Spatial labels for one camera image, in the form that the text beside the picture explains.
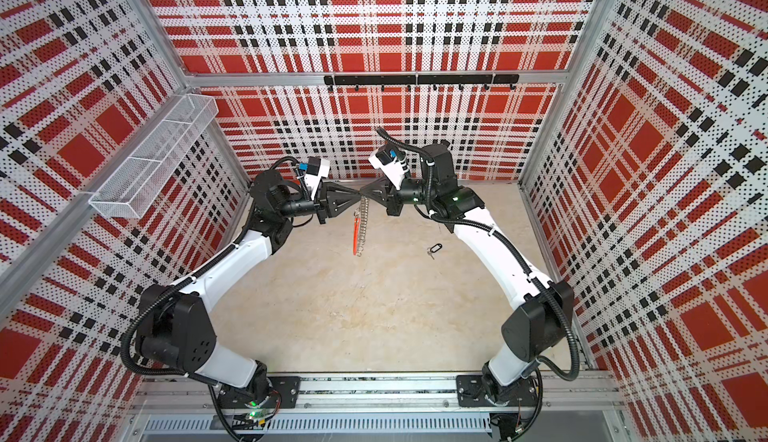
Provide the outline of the silver keyring with red handle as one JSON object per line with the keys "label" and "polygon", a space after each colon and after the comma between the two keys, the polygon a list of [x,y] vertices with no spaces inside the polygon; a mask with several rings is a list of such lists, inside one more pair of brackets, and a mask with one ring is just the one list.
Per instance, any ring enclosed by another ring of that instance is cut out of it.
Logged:
{"label": "silver keyring with red handle", "polygon": [[362,197],[354,211],[353,254],[360,257],[364,250],[367,232],[369,201]]}

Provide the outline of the black head small key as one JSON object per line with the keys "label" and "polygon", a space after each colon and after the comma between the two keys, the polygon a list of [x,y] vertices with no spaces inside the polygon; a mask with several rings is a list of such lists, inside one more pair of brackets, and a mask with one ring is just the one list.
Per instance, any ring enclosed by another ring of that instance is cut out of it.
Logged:
{"label": "black head small key", "polygon": [[429,255],[429,257],[430,257],[431,259],[434,259],[434,258],[435,258],[435,255],[436,255],[436,254],[437,254],[439,251],[441,251],[441,250],[442,250],[442,248],[443,248],[443,245],[442,245],[441,243],[437,243],[437,244],[434,244],[433,246],[431,246],[431,247],[430,247],[430,248],[427,250],[427,254]]}

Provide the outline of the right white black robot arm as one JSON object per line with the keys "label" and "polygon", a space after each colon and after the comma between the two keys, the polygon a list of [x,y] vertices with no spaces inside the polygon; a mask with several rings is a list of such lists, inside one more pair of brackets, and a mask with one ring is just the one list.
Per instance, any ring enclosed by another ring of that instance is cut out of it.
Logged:
{"label": "right white black robot arm", "polygon": [[448,142],[417,147],[383,128],[376,132],[385,143],[369,162],[383,175],[364,186],[363,195],[390,216],[412,205],[421,217],[445,226],[483,263],[511,308],[501,327],[503,345],[484,364],[475,396],[504,406],[526,381],[541,390],[542,368],[566,382],[576,380],[581,358],[571,286],[530,262],[499,228],[482,198],[459,183]]}

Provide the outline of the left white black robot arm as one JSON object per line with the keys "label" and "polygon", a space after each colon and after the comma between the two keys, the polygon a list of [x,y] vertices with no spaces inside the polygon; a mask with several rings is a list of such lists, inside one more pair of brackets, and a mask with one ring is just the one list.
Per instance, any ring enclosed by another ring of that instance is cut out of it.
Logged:
{"label": "left white black robot arm", "polygon": [[243,405],[259,406],[271,396],[266,364],[220,342],[210,315],[248,272],[283,247],[296,218],[316,216],[325,222],[362,198],[357,190],[328,181],[326,160],[286,160],[298,179],[285,179],[276,165],[258,174],[249,186],[246,222],[228,245],[173,284],[154,284],[142,292],[138,316],[120,345],[129,371],[229,389]]}

